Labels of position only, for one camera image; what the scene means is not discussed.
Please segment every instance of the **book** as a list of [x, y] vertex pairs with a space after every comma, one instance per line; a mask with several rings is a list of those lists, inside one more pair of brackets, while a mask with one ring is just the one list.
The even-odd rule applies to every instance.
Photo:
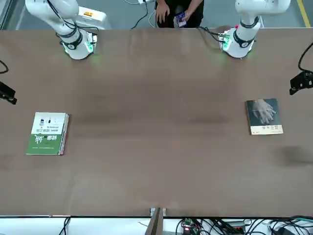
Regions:
[[251, 135], [283, 133], [276, 98], [248, 100], [246, 102]]
[[63, 155], [69, 115], [35, 113], [27, 155]]

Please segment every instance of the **table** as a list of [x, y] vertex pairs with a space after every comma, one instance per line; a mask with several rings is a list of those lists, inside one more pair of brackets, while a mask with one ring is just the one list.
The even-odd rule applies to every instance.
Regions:
[[[196, 29], [108, 30], [73, 61], [54, 31], [1, 32], [0, 214], [312, 214], [313, 90], [289, 95], [312, 39], [262, 29], [240, 60]], [[284, 134], [250, 136], [245, 101], [270, 97]], [[71, 115], [64, 156], [25, 155], [36, 111]]]

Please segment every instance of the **book with hand image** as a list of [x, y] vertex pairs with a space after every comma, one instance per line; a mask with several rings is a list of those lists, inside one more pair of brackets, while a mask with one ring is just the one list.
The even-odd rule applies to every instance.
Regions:
[[276, 98], [248, 100], [246, 102], [252, 135], [275, 135], [283, 133]]

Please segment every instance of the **person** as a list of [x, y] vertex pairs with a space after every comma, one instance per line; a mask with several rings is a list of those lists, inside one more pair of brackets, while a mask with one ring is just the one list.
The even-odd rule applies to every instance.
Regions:
[[177, 9], [185, 12], [186, 28], [199, 27], [203, 19], [204, 0], [156, 0], [156, 21], [160, 28], [174, 28]]

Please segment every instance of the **yellow floor line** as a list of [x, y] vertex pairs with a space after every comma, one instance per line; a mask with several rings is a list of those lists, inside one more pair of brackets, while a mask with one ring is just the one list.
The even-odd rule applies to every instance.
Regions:
[[301, 12], [305, 27], [311, 27], [310, 21], [309, 21], [307, 13], [305, 12], [305, 8], [304, 8], [302, 0], [297, 0], [297, 3], [299, 5], [300, 12]]

